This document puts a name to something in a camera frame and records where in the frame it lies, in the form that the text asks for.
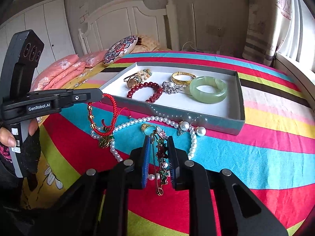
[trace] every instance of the human hand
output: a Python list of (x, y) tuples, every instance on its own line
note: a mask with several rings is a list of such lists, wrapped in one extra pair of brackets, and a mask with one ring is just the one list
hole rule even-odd
[[(38, 128), (38, 122), (37, 119), (34, 118), (31, 120), (30, 125), (28, 127), (28, 133), (30, 136), (34, 135), (35, 131)], [(8, 147), (15, 147), (16, 141), (14, 136), (11, 134), (10, 131), (8, 131), (6, 128), (0, 128), (0, 142)]]

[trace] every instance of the metal pivot bolt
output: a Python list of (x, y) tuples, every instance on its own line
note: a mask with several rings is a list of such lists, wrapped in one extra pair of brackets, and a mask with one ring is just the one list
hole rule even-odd
[(126, 165), (126, 166), (131, 166), (131, 165), (133, 165), (133, 160), (130, 160), (130, 159), (127, 159), (127, 160), (124, 160), (124, 165)]
[(192, 160), (187, 160), (187, 161), (185, 161), (185, 165), (187, 167), (192, 167), (193, 165), (195, 165), (195, 163)]
[(86, 174), (87, 174), (88, 176), (94, 176), (95, 173), (96, 173), (96, 170), (95, 170), (95, 169), (88, 169), (88, 170), (86, 171)]
[(229, 169), (222, 169), (222, 174), (225, 176), (230, 176), (232, 175), (232, 171), (230, 171)]

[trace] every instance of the blue stripe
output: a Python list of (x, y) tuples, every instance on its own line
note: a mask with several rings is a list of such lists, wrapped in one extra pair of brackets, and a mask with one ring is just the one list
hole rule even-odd
[(134, 58), (134, 57), (172, 57), (172, 58), (192, 58), (192, 59), (215, 61), (215, 62), (221, 62), (221, 63), (226, 63), (226, 64), (235, 65), (235, 66), (241, 66), (241, 67), (258, 70), (260, 72), (279, 77), (289, 82), (293, 82), (293, 80), (289, 76), (283, 75), (269, 68), (261, 67), (255, 64), (250, 64), (250, 63), (239, 61), (239, 60), (219, 57), (219, 56), (191, 54), (191, 53), (132, 53), (132, 54), (128, 54), (124, 56), (124, 58)]
[[(90, 134), (91, 128), (86, 119), (86, 104), (76, 104), (63, 109), (61, 114), (75, 126)], [(102, 118), (107, 125), (110, 124), (111, 112), (94, 108), (93, 115), (97, 125), (101, 125)], [(116, 125), (126, 121), (128, 118), (120, 115)], [(173, 136), (176, 148), (189, 150), (191, 139), (188, 133), (179, 137), (176, 129), (166, 126), (161, 128), (166, 134)], [(126, 154), (143, 146), (144, 142), (140, 124), (115, 132), (114, 137), (116, 148)], [(198, 137), (197, 140), (194, 161), (213, 171), (228, 168), (251, 189), (287, 189), (315, 183), (314, 154), (283, 152), (208, 136)]]

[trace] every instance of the curtain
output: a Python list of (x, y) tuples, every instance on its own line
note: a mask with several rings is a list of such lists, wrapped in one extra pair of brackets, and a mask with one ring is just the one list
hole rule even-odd
[(243, 58), (271, 66), (276, 51), (282, 46), (289, 31), (298, 31), (292, 22), (297, 0), (249, 0), (249, 16)]

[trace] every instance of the white headboard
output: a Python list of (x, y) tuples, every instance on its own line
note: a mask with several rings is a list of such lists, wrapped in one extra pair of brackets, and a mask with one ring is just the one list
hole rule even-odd
[(160, 10), (148, 9), (143, 0), (114, 0), (91, 13), (84, 22), (88, 24), (87, 31), (79, 29), (84, 54), (108, 49), (117, 41), (137, 34), (151, 36), (165, 48), (168, 44), (174, 51), (180, 49), (173, 0), (168, 0), (166, 8)]

